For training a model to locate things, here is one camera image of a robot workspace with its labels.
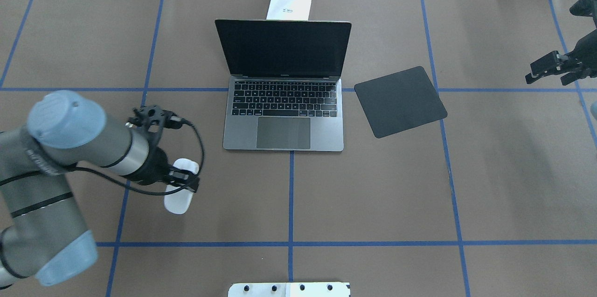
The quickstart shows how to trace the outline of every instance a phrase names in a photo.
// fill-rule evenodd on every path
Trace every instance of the laptop keyboard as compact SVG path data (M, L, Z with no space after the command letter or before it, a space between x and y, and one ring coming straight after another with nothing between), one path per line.
M334 83L237 81L233 116L337 117Z

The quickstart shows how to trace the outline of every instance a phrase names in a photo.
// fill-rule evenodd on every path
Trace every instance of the laptop trackpad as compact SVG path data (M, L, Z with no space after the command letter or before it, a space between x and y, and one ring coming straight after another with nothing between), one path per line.
M260 117L258 149L311 149L311 119Z

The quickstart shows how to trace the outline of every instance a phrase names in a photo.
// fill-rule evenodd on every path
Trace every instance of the black mouse pad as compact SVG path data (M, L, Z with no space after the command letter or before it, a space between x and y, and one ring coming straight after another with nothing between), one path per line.
M421 66L354 85L376 138L448 116Z

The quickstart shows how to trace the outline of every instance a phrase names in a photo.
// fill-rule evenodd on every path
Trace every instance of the table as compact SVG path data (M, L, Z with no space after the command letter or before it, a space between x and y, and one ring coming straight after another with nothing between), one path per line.
M98 262L4 295L225 296L237 282L313 280L350 282L354 296L592 294L597 81L524 80L595 27L568 13L574 2L313 0L311 20L353 24L345 150L326 153L222 149L228 69L213 20L265 18L269 0L0 0L0 130L71 89L123 122L159 104L207 146L183 216L69 174ZM376 139L354 84L418 65L448 117ZM190 130L160 146L200 157Z

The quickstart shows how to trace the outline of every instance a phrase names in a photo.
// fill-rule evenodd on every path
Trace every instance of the blue tape line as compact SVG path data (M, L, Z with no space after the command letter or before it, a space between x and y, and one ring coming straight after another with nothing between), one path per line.
M106 297L110 297L111 294L111 287L112 283L114 282L114 274L116 272L116 263L118 260L118 248L120 244L120 238L122 236L122 226L124 225L124 215L126 213L126 202L128 201L128 189L124 190L124 195L122 196L122 205L120 208L120 218L118 218L118 229L116 232L116 241L114 242L114 253L112 255L112 263L110 266L110 276L108 278L108 285L106 288Z
M560 38L560 42L562 44L563 51L568 53L568 48L566 47L566 42L563 40L562 30L559 27L558 18L556 17L556 10L554 9L554 2L552 0L548 0L549 8L552 10L552 17L554 18L554 23L556 25L556 31L558 32L558 36Z
M129 248L239 248L239 247L287 247L288 242L120 242Z
M568 47L566 46L566 42L563 39L562 30L559 26L558 17L556 16L556 10L554 8L554 1L548 0L548 2L549 2L549 8L552 11L552 17L554 18L554 25L556 27L556 30L558 31L558 36L559 36L560 42L562 44L562 48L565 53L568 53ZM595 127L593 127L593 120L591 119L591 116L589 114L589 109L587 107L586 102L584 101L584 95L582 93L582 90L580 89L580 84L578 84L578 81L574 82L574 86L576 87L576 92L578 93L578 99L580 99L580 104L583 107L584 117L587 120L587 125L589 127L591 137L593 139L593 144L595 145L595 148L597 148L597 135L595 134Z
M17 50L17 44L19 44L19 39L21 38L21 33L23 32L23 28L25 27L25 21L27 21L27 16L29 15L29 11L31 10L31 6L33 5L34 0L29 0L27 4L27 8L25 9L25 13L23 14L23 19L21 20L21 25L19 25L19 30L17 30L17 36L14 38L13 47L10 48L10 53L8 54L8 59L6 61L6 65L4 65L4 71L2 72L2 77L0 77L0 87L4 84L4 80L6 79L6 74L8 74L8 68L10 67L10 63L13 61L13 55L15 50Z
M520 92L520 93L576 93L576 89L450 89L450 88L439 88L437 91L440 92Z
M427 51L429 52L429 62L431 64L431 76L433 77L433 86L439 91L437 84L437 76L435 74L435 60L433 59L433 48L431 47L431 36L429 35L429 24L427 23L427 11L425 8L425 0L421 0L421 9L423 11L423 23L425 25L425 36L427 38ZM444 121L439 121L439 126L442 133L442 142L444 144L444 156L446 166L448 167L448 176L450 178L450 189L452 192L452 210L454 211L454 224L456 225L456 236L458 238L458 250L460 252L460 265L462 267L462 278L465 285L465 294L471 297L471 288L469 286L469 274L466 267L465 248L462 244L462 232L460 229L460 218L458 216L458 204L456 202L456 190L454 189L454 177L452 176L452 165L450 163L450 151L448 150L448 140L446 139L446 131Z
M296 241L295 247L429 247L458 246L458 241Z
M112 283L114 282L114 273L116 272L117 258L118 258L118 246L115 246L114 253L112 255L112 263L110 266L110 276L108 276L108 286L106 288L106 297L110 297L110 295L111 295L111 287L112 287Z
M288 180L288 281L294 282L292 259L294 257L294 151L290 152L290 177Z
M227 87L0 87L0 91L39 92L39 91L92 91L92 92L227 92Z
M162 19L162 8L164 6L164 0L160 0L160 6L158 7L158 17L155 20L155 29L153 30L153 40L151 44L151 51L149 53L149 62L147 63L147 75L145 76L145 85L143 91L143 98L141 99L141 107L145 106L145 99L147 98L147 87L149 87L149 78L151 76L151 69L153 66L153 55L155 53L155 43L158 41L158 31L160 30L160 20Z
M116 243L115 242L96 242L96 246L98 247L115 247Z
M427 23L427 9L425 8L425 0L421 0L421 9L423 11L423 24L425 25L425 37L427 38L427 52L429 53L429 63L431 63L431 77L433 78L433 86L438 89L437 76L435 75L435 60L433 59L433 49L431 48L431 36L429 35L429 24Z
M539 244L597 244L597 240L488 240L464 241L465 246L525 246Z
M290 242L97 242L98 247L118 248L270 248ZM294 241L292 247L455 247L597 244L597 240L463 240L458 241Z

